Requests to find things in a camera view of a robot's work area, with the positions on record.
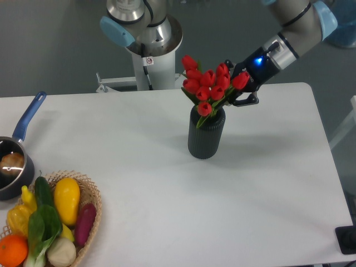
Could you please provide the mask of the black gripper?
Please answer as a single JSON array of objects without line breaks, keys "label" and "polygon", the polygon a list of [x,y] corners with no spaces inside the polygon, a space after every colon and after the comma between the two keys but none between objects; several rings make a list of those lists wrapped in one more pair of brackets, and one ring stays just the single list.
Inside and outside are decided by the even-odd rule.
[{"label": "black gripper", "polygon": [[[279,68],[262,47],[258,48],[240,63],[235,64],[230,60],[225,60],[224,64],[227,66],[229,72],[233,73],[231,78],[235,78],[242,72],[247,72],[250,75],[250,80],[244,87],[243,92],[234,90],[227,97],[226,106],[242,107],[257,105],[259,103],[257,97],[259,87],[280,72]],[[248,92],[247,98],[239,99],[244,92]]]}]

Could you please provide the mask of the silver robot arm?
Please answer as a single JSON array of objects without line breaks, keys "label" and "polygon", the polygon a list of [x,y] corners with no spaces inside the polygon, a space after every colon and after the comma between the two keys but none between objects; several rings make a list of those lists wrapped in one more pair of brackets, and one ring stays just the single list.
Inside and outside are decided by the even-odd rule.
[{"label": "silver robot arm", "polygon": [[166,1],[107,1],[104,35],[128,50],[139,91],[176,89],[176,50],[183,32]]}]

